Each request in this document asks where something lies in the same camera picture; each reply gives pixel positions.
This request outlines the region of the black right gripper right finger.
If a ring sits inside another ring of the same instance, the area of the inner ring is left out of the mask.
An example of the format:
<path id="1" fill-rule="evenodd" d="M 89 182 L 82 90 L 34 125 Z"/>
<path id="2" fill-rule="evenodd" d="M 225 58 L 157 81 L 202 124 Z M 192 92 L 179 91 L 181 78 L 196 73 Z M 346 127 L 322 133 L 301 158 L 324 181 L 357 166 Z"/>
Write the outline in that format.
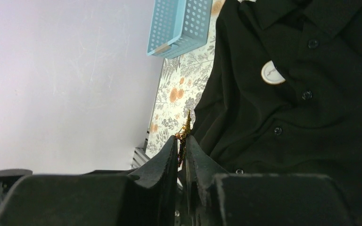
<path id="1" fill-rule="evenodd" d="M 336 184 L 320 174 L 228 173 L 194 137 L 185 141 L 188 214 L 194 226 L 351 226 Z"/>

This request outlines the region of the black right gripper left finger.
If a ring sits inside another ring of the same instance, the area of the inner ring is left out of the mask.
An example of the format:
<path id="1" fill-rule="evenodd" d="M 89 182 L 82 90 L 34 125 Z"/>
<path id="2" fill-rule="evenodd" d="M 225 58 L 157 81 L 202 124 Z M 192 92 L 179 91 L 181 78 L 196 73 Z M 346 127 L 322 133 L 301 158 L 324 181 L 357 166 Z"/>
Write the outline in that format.
<path id="1" fill-rule="evenodd" d="M 177 140 L 133 172 L 28 175 L 0 203 L 0 226 L 172 226 Z"/>

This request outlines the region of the gold leaf brooch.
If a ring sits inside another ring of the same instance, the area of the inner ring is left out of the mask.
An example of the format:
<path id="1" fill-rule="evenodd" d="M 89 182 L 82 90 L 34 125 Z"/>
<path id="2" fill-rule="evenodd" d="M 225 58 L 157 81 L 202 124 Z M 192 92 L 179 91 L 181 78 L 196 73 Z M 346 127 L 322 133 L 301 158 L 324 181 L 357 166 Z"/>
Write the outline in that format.
<path id="1" fill-rule="evenodd" d="M 177 157 L 177 165 L 181 167 L 182 162 L 185 158 L 185 150 L 186 150 L 186 139 L 191 132 L 191 116 L 190 110 L 188 110 L 187 120 L 185 124 L 183 124 L 182 128 L 178 133 L 175 134 L 176 139 L 179 141 L 179 151 Z"/>

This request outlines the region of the round white brooch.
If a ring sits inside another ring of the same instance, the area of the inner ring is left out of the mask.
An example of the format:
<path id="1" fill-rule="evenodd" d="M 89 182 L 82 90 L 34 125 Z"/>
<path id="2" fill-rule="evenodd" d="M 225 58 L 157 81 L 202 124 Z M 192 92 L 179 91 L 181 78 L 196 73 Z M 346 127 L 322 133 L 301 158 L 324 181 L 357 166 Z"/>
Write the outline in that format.
<path id="1" fill-rule="evenodd" d="M 270 85 L 278 85 L 286 81 L 275 67 L 273 61 L 269 61 L 263 65 L 261 69 L 261 77 L 264 82 Z"/>

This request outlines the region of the black shirt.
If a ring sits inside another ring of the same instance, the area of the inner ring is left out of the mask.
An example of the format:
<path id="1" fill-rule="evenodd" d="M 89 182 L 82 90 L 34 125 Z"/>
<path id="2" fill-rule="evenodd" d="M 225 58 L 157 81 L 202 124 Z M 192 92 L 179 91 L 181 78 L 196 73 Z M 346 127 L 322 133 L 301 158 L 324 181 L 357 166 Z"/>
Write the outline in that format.
<path id="1" fill-rule="evenodd" d="M 226 0 L 195 116 L 227 171 L 326 174 L 362 226 L 362 0 Z"/>

